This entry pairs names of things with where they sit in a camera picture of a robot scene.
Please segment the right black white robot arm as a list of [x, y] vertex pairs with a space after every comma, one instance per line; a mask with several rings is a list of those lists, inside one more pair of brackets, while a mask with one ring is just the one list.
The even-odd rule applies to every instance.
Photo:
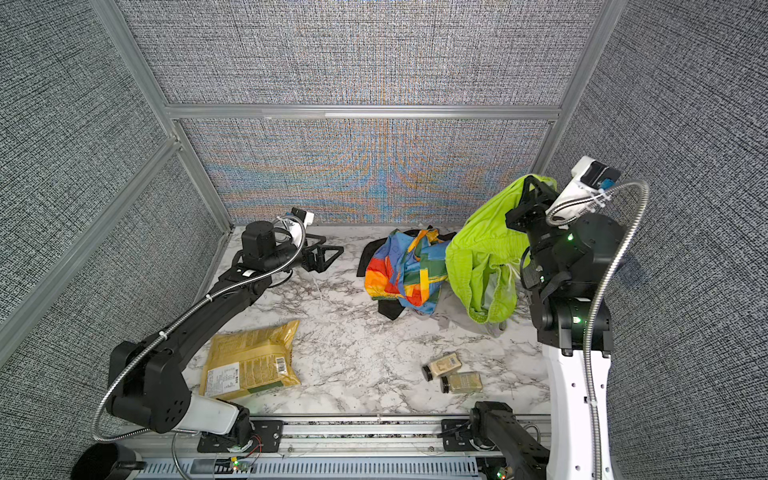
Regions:
[[596, 212], [595, 201], [620, 176], [588, 156], [571, 170], [562, 191], [532, 175], [518, 205], [505, 215], [508, 229], [527, 236], [521, 262], [532, 323], [550, 380], [551, 445], [545, 447], [506, 404], [478, 402], [470, 432], [477, 449], [500, 451], [505, 466], [495, 479], [610, 479], [606, 386], [614, 349], [611, 315], [590, 307], [624, 236], [623, 227]]

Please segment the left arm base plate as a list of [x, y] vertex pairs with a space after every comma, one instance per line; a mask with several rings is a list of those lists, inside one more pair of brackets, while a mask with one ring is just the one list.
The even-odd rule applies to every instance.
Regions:
[[240, 422], [224, 435], [203, 433], [197, 445], [198, 453], [277, 453], [282, 440], [284, 422], [280, 420], [249, 420]]

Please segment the lime green cloth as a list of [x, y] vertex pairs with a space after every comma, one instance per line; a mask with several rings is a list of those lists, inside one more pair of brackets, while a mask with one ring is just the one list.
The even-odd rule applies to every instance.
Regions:
[[530, 243], [507, 227], [506, 214], [519, 206], [529, 178], [518, 178], [478, 208], [446, 249], [451, 289], [478, 324], [502, 323], [516, 311], [519, 262]]

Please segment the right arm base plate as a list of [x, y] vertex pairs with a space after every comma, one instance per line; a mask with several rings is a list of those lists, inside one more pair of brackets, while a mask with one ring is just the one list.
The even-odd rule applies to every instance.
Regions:
[[447, 452], [478, 451], [471, 427], [469, 419], [443, 419], [437, 435], [442, 440], [443, 449]]

